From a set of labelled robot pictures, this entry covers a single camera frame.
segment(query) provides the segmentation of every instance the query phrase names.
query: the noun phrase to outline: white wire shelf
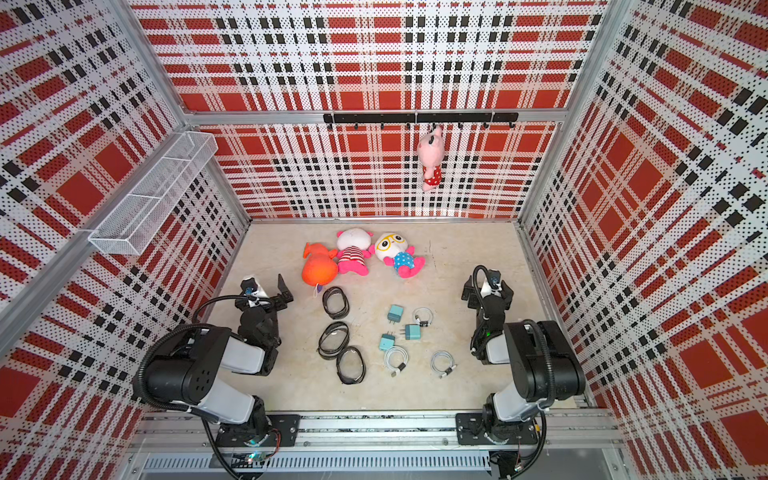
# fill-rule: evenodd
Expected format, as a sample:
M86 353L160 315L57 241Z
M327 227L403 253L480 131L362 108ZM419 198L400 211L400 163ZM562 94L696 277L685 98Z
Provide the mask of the white wire shelf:
M141 255L218 149L212 134L185 131L88 235L102 253Z

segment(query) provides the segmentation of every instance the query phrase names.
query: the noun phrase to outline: perforated wall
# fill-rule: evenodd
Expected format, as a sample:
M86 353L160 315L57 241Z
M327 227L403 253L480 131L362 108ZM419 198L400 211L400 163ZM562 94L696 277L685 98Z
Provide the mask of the perforated wall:
M215 125L216 159L252 217L517 217L554 123L446 124L443 181L422 192L429 126Z
M242 233L204 170L143 255L83 264L0 364L0 478L111 477L137 361L213 296Z
M173 130L103 2L0 10L0 309Z
M191 111L565 106L607 2L130 0Z
M635 1L526 225L645 478L768 475L768 3Z

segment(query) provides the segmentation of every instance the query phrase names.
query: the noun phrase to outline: metal mounting plate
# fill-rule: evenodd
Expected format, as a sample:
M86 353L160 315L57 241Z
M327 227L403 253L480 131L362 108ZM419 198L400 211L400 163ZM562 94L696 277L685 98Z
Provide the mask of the metal mounting plate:
M299 420L301 415L267 415L272 422L272 427L280 430L280 447L292 447L296 444L296 436L299 434ZM237 431L238 425L222 423L219 435L216 437L216 445L219 448L244 447L251 439L250 434ZM277 445L277 437L269 435L259 447L274 447Z
M521 423L516 437L512 437L504 445L536 445L536 436L530 429L532 425L533 421ZM476 413L456 414L456 435L459 445L497 445L485 437L484 432L482 415Z

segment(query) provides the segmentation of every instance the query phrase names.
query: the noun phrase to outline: stuffed animal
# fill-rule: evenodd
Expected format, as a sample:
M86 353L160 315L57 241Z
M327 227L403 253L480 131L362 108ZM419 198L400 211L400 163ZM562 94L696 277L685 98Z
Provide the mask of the stuffed animal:
M384 233L376 241L376 256L387 266L395 267L402 278L416 275L426 263L424 257L414 257L413 247L398 233Z
M437 127L435 130L424 135L419 140L419 145L416 147L416 153L419 156L419 161L422 162L422 170L424 172L424 184L422 190L425 192L440 185L442 180L442 159L445 156L445 142L442 139L442 128Z
M339 273L339 266L331 260L338 252L335 248L328 251L321 243L308 243L304 247L306 263L304 263L304 269L301 270L302 280L311 286L331 283L336 278L336 274Z
M350 228L336 234L336 248L339 254L339 273L355 272L358 275L368 275L365 258L370 258L368 247L371 246L373 233L362 228Z

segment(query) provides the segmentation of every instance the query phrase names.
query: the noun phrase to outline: pink plush toy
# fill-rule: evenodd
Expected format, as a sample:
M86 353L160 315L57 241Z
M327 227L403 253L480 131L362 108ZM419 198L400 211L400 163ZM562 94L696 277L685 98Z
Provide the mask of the pink plush toy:
M339 253L339 273L355 272L358 275L368 275L365 258L371 257L369 247L373 233L362 228L350 228L336 234L336 247Z
M399 233L384 233L376 241L376 257L387 266L395 267L402 278L415 276L424 267L424 257L414 257L415 250Z
M442 180L442 159L445 157L445 142L442 139L442 128L424 135L419 140L419 146L416 147L416 153L422 162L424 172L424 184L422 190L425 192L440 185Z

